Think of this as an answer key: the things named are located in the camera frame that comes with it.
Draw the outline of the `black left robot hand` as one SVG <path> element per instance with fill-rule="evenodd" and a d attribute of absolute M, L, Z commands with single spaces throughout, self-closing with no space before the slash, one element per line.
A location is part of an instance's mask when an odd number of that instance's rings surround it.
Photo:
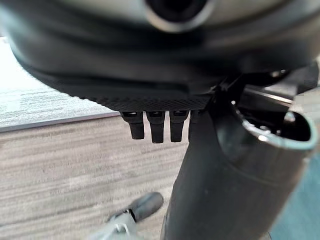
<path fill-rule="evenodd" d="M 3 0 L 13 55 L 33 77 L 120 113 L 131 137 L 188 148 L 163 240 L 267 237 L 318 141 L 290 111 L 318 85 L 317 0 Z"/>

